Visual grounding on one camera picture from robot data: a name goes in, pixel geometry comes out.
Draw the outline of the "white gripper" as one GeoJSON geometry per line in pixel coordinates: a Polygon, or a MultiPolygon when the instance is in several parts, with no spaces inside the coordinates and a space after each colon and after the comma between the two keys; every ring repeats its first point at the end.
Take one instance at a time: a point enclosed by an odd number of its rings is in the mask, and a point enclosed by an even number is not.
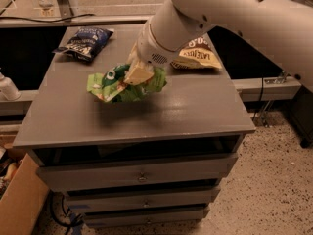
{"type": "Polygon", "coordinates": [[[177,51],[162,47],[153,36],[151,21],[147,20],[129,54],[130,69],[124,82],[139,85],[154,76],[153,67],[163,68],[178,55],[177,51]]]}

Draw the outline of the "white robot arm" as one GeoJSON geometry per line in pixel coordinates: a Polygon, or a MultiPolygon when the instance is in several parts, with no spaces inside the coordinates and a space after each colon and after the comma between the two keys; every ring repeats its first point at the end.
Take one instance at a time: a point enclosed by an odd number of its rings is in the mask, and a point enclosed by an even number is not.
{"type": "Polygon", "coordinates": [[[313,8],[291,0],[166,0],[143,26],[126,63],[144,75],[126,75],[140,84],[164,67],[182,47],[220,26],[254,47],[313,90],[313,8]]]}

